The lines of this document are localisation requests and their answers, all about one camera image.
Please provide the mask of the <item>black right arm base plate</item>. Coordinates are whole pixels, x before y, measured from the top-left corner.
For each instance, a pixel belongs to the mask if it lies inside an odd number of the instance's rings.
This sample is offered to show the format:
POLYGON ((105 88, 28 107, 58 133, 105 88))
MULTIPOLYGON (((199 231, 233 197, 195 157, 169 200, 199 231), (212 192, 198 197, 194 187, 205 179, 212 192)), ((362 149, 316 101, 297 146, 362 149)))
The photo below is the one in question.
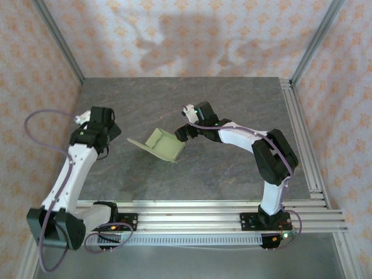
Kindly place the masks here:
POLYGON ((278 212, 269 216, 265 212, 247 212, 239 215, 242 231, 279 231, 292 230, 292 223, 289 221, 290 214, 278 212))

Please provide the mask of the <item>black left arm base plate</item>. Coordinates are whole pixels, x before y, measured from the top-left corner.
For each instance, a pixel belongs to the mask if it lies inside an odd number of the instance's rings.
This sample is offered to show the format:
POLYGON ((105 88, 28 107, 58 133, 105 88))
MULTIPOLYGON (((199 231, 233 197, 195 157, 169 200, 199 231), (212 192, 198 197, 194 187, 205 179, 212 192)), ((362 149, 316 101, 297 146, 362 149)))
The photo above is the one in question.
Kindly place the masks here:
MULTIPOLYGON (((114 218, 114 223, 126 223, 132 227, 134 231, 137 230, 138 213, 118 213, 114 218)), ((130 231, 127 226, 111 225, 111 231, 130 231)))

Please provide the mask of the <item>narrow aluminium table edge rail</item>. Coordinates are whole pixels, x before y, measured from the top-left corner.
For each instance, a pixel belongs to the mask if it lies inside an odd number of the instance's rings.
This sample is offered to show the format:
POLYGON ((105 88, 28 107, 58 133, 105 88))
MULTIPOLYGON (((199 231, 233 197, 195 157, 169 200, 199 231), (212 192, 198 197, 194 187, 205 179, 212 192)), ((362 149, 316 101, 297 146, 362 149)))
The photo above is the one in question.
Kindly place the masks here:
MULTIPOLYGON (((259 201, 115 201, 118 207, 195 208, 195 207, 257 207, 259 201)), ((284 202, 286 208, 327 208, 324 200, 292 200, 284 202)))

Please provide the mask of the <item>aluminium side rail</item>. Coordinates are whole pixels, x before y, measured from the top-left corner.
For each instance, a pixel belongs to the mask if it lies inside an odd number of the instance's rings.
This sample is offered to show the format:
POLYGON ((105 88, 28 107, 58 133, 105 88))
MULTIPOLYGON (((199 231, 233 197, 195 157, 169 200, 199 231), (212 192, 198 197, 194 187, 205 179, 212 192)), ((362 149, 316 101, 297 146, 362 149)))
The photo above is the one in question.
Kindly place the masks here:
POLYGON ((319 164, 315 158, 312 143, 309 137, 305 117, 302 113, 296 90, 288 79, 280 79, 280 86, 287 106, 289 118, 294 132, 296 144, 301 158, 310 197, 315 200, 324 201, 327 209, 332 209, 327 190, 321 176, 319 164))

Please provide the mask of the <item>wide aluminium cross beam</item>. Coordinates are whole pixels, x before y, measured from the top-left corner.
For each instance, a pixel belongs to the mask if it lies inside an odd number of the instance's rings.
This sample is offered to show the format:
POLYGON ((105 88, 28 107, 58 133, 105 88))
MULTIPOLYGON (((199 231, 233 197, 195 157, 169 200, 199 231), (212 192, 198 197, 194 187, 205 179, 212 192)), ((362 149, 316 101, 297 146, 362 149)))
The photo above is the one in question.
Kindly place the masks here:
MULTIPOLYGON (((244 208, 121 208, 138 213, 137 232, 145 233, 231 233, 242 231, 239 215, 244 208)), ((289 208, 289 221, 303 233, 339 233, 348 230, 340 210, 289 208)), ((255 231, 274 233, 280 231, 255 231)))

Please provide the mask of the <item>aluminium left frame post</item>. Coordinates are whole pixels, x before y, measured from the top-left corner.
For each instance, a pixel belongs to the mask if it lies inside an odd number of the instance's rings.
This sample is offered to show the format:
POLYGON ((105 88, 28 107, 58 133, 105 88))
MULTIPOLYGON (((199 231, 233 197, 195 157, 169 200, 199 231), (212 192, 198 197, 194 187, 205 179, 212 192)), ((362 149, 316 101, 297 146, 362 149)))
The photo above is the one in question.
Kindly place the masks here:
POLYGON ((85 76, 78 65, 75 57, 73 56, 66 40, 63 37, 60 28, 56 24, 55 19, 53 18, 51 12, 49 11, 44 0, 31 0, 37 12, 40 14, 42 20, 46 24, 47 29, 49 30, 51 36, 54 38, 57 46, 59 47, 62 55, 65 57, 67 63, 69 64, 73 74, 77 78, 80 85, 84 84, 85 76))

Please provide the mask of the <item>light green paper box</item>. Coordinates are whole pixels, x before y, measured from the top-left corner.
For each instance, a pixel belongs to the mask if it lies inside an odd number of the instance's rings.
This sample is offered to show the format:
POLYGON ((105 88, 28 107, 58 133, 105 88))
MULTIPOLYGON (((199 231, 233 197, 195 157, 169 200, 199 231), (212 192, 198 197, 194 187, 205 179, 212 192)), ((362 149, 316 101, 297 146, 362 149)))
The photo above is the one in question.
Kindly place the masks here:
POLYGON ((176 162, 185 147, 184 142, 179 141, 175 135, 161 128, 156 128, 144 144, 131 138, 127 138, 127 140, 157 158, 172 163, 176 162))

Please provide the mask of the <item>aluminium frame post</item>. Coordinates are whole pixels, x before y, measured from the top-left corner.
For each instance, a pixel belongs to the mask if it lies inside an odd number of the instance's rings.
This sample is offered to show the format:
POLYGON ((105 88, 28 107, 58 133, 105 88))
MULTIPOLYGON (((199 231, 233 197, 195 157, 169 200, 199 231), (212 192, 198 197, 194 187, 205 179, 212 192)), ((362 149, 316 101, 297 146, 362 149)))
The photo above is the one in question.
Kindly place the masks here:
POLYGON ((327 11, 325 12, 321 22, 318 25, 318 28, 314 32, 312 39, 310 40, 305 52, 302 55, 292 77, 289 79, 289 83, 292 88, 296 87, 301 77, 304 75, 305 70, 307 69, 309 63, 314 57, 319 46, 323 42, 323 39, 330 30, 336 16, 342 8, 342 5, 345 3, 345 0, 332 0, 327 11))
POLYGON ((60 28, 56 24, 55 19, 53 18, 51 12, 49 11, 44 0, 31 0, 37 12, 40 14, 42 20, 46 24, 47 29, 49 30, 51 36, 54 38, 57 46, 59 47, 62 55, 65 57, 67 63, 69 64, 73 74, 77 78, 80 85, 84 84, 85 76, 78 65, 75 57, 73 56, 66 40, 63 37, 60 28))

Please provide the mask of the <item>aluminium right frame post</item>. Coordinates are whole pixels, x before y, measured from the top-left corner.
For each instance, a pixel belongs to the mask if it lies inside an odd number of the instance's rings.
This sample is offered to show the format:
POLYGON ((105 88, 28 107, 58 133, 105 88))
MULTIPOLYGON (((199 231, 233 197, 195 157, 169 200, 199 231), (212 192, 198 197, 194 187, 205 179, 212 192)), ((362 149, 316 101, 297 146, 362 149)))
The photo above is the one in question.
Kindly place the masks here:
POLYGON ((330 30, 336 16, 342 8, 342 5, 345 3, 345 0, 332 0, 327 11, 325 12, 321 22, 318 25, 318 28, 314 32, 312 39, 310 40, 305 52, 302 55, 292 77, 289 79, 289 83, 292 88, 296 87, 301 77, 304 75, 305 70, 307 69, 309 63, 314 57, 319 46, 323 42, 323 39, 330 30))

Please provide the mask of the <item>grey metal bottom plate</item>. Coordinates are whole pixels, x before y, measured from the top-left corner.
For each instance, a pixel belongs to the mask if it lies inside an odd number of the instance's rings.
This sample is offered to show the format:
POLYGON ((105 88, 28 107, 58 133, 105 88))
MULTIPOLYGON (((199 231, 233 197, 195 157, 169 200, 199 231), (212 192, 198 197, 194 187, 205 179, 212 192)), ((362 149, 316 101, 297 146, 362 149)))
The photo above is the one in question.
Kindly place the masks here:
POLYGON ((346 279, 328 242, 298 240, 287 249, 128 246, 114 253, 69 252, 33 279, 346 279))

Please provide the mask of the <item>orange patterned white curtain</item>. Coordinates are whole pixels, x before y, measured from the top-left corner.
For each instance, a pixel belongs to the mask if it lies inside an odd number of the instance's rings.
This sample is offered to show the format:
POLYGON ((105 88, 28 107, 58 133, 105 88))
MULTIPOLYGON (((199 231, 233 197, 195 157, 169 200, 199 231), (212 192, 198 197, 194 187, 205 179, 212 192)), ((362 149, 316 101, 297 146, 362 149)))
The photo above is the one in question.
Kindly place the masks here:
MULTIPOLYGON (((45 0, 86 77, 290 78, 338 0, 45 0)), ((345 0, 297 85, 331 204, 372 279, 372 0, 345 0)), ((15 279, 26 214, 60 156, 23 122, 71 112, 81 85, 31 0, 0 0, 0 277, 15 279)))

